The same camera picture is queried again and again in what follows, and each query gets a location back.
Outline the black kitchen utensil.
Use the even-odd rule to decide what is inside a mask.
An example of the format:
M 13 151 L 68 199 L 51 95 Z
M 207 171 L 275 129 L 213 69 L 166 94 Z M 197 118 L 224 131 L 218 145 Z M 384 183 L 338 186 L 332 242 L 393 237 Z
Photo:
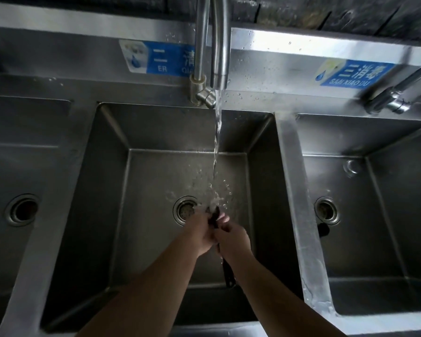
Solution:
M 207 206 L 206 212 L 211 214 L 211 217 L 208 220 L 208 224 L 212 226 L 214 229 L 218 229 L 219 228 L 218 220 L 220 218 L 219 206 Z M 222 259 L 222 267 L 223 267 L 226 287 L 229 289 L 234 288 L 236 286 L 236 279 L 234 277 L 232 268 L 230 267 L 230 265 L 224 258 Z

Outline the stainless steel triple sink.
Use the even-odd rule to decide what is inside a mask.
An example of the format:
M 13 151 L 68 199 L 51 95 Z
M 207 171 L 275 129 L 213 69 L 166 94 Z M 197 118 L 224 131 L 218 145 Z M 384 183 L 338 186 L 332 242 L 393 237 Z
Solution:
M 0 3 L 0 337 L 73 337 L 215 199 L 254 253 L 348 335 L 421 336 L 421 80 L 410 110 L 363 100 L 421 67 L 421 45 L 233 27 L 214 110 L 189 78 L 129 72 L 119 40 L 194 44 L 194 25 Z M 396 66 L 366 89 L 315 84 L 328 58 Z M 6 205 L 40 199 L 33 223 Z M 341 221 L 320 238 L 314 211 Z

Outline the blue and white label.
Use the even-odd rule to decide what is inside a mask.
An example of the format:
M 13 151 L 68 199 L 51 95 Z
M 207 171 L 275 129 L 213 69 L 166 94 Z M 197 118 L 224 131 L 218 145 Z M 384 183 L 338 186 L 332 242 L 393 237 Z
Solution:
M 334 88 L 366 89 L 390 72 L 396 64 L 328 58 L 316 71 L 313 82 Z
M 192 45 L 127 39 L 119 44 L 131 73 L 189 77 L 194 70 Z

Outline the person's right forearm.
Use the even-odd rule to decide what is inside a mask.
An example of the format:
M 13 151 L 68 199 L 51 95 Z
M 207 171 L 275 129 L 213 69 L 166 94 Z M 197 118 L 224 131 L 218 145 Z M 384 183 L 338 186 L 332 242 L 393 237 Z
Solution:
M 225 256 L 268 337 L 347 337 L 298 298 L 252 253 Z

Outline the person's right hand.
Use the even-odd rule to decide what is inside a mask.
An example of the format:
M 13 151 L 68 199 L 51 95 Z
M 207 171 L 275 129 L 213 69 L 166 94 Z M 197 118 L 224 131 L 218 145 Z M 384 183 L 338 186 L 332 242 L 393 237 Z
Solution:
M 246 260 L 252 259 L 251 241 L 245 228 L 231 221 L 231 232 L 223 236 L 215 236 L 220 257 L 237 270 Z

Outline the steel faucet with running water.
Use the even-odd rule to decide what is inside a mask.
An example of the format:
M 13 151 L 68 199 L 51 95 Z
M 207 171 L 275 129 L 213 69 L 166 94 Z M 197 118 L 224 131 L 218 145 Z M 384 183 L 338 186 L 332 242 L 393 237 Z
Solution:
M 211 77 L 210 85 L 207 86 L 203 62 L 210 15 L 212 16 Z M 231 29 L 229 0 L 196 1 L 194 68 L 189 77 L 189 99 L 194 105 L 215 109 L 217 91 L 227 88 Z

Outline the person's left forearm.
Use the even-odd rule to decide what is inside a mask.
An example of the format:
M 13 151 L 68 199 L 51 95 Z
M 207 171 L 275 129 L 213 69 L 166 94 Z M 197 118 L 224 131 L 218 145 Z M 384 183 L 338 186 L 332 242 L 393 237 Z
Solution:
M 167 337 L 200 255 L 200 240 L 182 233 L 75 337 Z

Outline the person's left hand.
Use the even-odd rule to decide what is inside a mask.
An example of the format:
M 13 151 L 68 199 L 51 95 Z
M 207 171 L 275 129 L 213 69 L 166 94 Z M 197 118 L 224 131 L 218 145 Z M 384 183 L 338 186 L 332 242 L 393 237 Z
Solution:
M 185 223 L 181 239 L 195 258 L 207 253 L 216 244 L 210 219 L 210 213 L 197 211 Z

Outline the round steel sink drain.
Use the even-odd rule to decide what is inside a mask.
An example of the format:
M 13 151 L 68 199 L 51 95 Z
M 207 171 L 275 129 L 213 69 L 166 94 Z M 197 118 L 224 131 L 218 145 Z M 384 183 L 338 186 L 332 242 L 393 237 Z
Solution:
M 184 226 L 186 220 L 194 214 L 194 209 L 198 205 L 197 198 L 193 196 L 180 197 L 173 206 L 172 214 L 175 222 Z
M 34 222 L 39 210 L 40 199 L 34 194 L 21 194 L 12 199 L 4 209 L 8 225 L 23 227 Z
M 341 221 L 341 214 L 331 197 L 318 198 L 314 203 L 314 211 L 317 219 L 326 225 L 334 226 Z

